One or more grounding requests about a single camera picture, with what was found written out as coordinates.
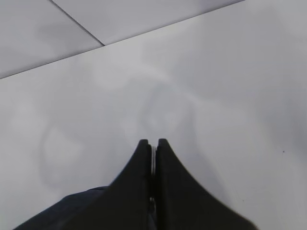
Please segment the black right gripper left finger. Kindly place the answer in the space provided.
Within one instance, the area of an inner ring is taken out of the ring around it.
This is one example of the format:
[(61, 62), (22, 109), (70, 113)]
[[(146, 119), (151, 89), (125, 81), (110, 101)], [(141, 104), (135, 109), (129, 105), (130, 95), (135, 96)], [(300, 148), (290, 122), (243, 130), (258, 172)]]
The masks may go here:
[(71, 220), (73, 230), (146, 230), (151, 182), (151, 147), (139, 141), (129, 162), (94, 202)]

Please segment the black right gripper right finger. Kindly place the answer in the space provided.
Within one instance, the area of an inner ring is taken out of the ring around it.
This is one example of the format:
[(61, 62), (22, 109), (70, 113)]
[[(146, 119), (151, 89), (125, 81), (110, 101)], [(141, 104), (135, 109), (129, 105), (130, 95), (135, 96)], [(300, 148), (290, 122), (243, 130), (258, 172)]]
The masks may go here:
[(160, 230), (255, 230), (187, 171), (166, 139), (156, 152), (156, 212)]

